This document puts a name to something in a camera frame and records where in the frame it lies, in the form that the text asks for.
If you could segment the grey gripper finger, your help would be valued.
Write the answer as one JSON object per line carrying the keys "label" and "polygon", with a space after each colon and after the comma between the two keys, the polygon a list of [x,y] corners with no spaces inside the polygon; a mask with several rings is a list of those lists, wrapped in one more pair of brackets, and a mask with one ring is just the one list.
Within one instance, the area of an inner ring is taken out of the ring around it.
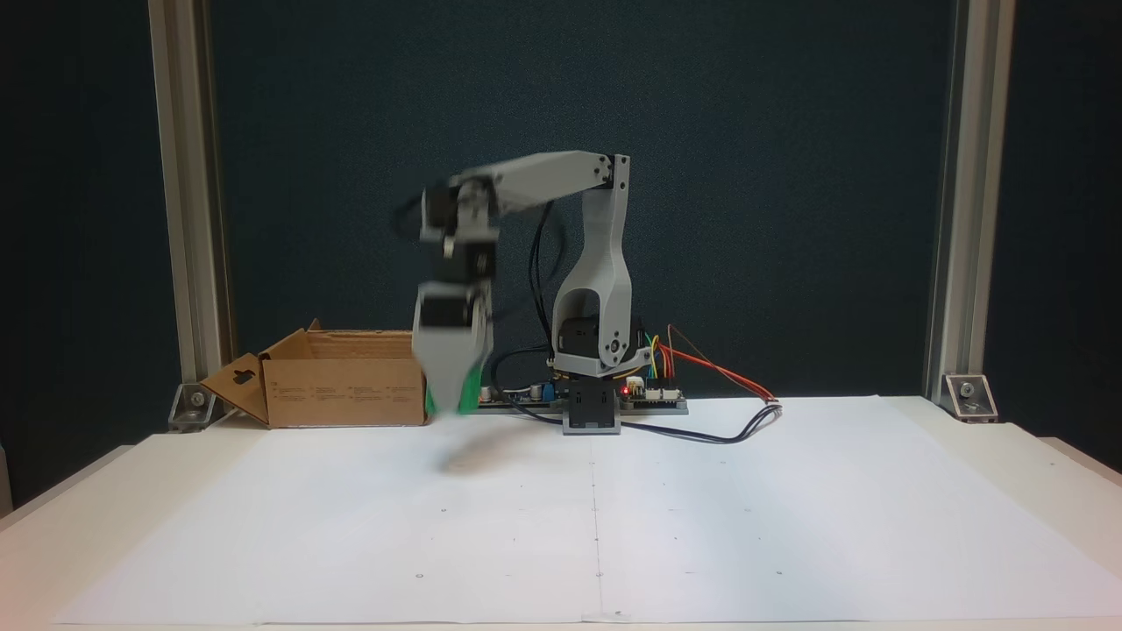
{"label": "grey gripper finger", "polygon": [[426,406],[433,415],[469,415],[479,406],[485,337],[432,331],[413,338],[412,353],[426,379]]}

